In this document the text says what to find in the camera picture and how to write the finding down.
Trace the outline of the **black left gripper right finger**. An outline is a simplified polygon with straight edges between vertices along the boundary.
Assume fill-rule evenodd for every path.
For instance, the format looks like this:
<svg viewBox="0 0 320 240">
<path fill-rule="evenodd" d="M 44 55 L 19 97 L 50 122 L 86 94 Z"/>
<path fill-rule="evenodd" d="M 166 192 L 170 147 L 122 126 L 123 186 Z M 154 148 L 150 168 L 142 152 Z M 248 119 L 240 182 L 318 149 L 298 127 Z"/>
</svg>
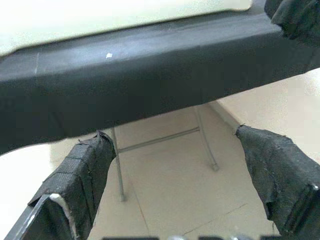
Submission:
<svg viewBox="0 0 320 240">
<path fill-rule="evenodd" d="M 268 130 L 236 130 L 267 216 L 281 235 L 319 235 L 320 165 L 293 141 Z"/>
</svg>

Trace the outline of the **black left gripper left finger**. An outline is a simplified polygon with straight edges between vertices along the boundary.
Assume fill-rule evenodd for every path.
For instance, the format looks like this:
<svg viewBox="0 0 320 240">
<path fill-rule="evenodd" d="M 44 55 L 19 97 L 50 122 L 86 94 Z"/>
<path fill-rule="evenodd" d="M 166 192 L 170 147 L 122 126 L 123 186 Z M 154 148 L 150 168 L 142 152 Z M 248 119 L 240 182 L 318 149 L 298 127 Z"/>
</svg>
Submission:
<svg viewBox="0 0 320 240">
<path fill-rule="evenodd" d="M 116 156 L 113 140 L 102 131 L 79 141 L 42 182 L 5 239 L 86 240 Z"/>
</svg>

